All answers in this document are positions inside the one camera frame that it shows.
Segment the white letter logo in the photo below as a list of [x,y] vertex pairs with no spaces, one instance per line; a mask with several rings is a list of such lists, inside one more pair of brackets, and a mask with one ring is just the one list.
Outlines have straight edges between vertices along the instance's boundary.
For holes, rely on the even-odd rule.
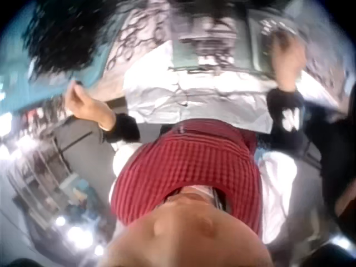
[[284,118],[282,119],[282,125],[283,128],[285,128],[286,131],[292,131],[293,128],[296,130],[299,130],[300,127],[300,121],[299,121],[299,114],[300,111],[298,108],[292,112],[292,110],[287,109],[284,110],[283,112]]

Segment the bright light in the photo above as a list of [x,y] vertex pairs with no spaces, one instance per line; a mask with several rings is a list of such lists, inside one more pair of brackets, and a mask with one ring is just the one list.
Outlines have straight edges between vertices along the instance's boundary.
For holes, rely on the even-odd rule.
[[22,147],[24,149],[29,149],[31,147],[34,147],[36,142],[29,135],[24,135],[16,142],[16,144],[17,146]]
[[22,152],[20,149],[13,151],[10,155],[12,160],[19,160],[22,157]]
[[10,112],[0,116],[0,137],[3,137],[11,132],[11,122],[12,114]]
[[67,236],[70,241],[75,241],[76,239],[81,237],[83,230],[79,227],[73,226],[69,229]]
[[347,238],[341,235],[332,238],[331,243],[347,251],[351,249],[353,246],[352,243]]
[[10,157],[6,145],[0,145],[0,160],[8,160]]
[[6,97],[6,93],[0,91],[0,101],[3,101],[5,97]]
[[87,249],[93,244],[93,235],[90,231],[83,231],[79,227],[72,227],[67,233],[68,239],[73,241],[77,248]]
[[94,250],[94,254],[97,256],[102,256],[104,254],[104,248],[102,245],[97,245]]
[[76,247],[79,249],[87,249],[93,244],[93,235],[90,231],[82,232],[82,237],[75,241]]
[[64,224],[66,224],[66,219],[63,216],[59,216],[56,219],[56,225],[58,226],[64,226]]

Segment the white shirt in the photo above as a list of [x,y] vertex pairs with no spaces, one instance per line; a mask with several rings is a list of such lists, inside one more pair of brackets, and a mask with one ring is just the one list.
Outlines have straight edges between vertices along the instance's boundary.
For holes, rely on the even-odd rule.
[[[125,143],[121,146],[113,158],[112,168],[116,177],[141,143]],[[263,214],[262,214],[262,241],[265,244],[272,242],[279,234],[289,211],[289,201],[293,181],[296,177],[297,167],[294,160],[281,152],[266,152],[258,161],[261,173],[263,190]],[[111,186],[109,202],[111,202],[113,188]],[[124,229],[119,221],[116,224],[114,236]]]

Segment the hand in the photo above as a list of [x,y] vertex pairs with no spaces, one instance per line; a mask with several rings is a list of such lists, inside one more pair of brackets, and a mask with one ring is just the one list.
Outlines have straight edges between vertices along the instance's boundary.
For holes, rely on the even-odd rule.
[[273,36],[271,55],[278,87],[285,92],[294,92],[295,80],[306,65],[304,45],[297,36],[278,31]]
[[106,131],[115,125],[116,116],[109,106],[92,99],[76,81],[68,85],[65,105],[77,118],[97,122]]

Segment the woman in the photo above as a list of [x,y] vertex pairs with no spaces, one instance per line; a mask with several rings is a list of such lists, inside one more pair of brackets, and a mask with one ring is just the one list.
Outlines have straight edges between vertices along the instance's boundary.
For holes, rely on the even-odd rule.
[[[282,39],[274,39],[272,60],[279,88],[267,102],[274,123],[293,143],[302,106],[295,80],[305,54],[295,37]],[[115,115],[75,82],[66,105],[76,117],[97,122],[109,141],[139,141],[135,120]],[[193,118],[155,142],[135,146],[122,156],[128,161],[117,170],[111,197],[113,212],[127,228],[108,246],[101,266],[272,266],[261,237],[263,212],[270,212],[263,201],[274,195],[261,183],[253,132]]]

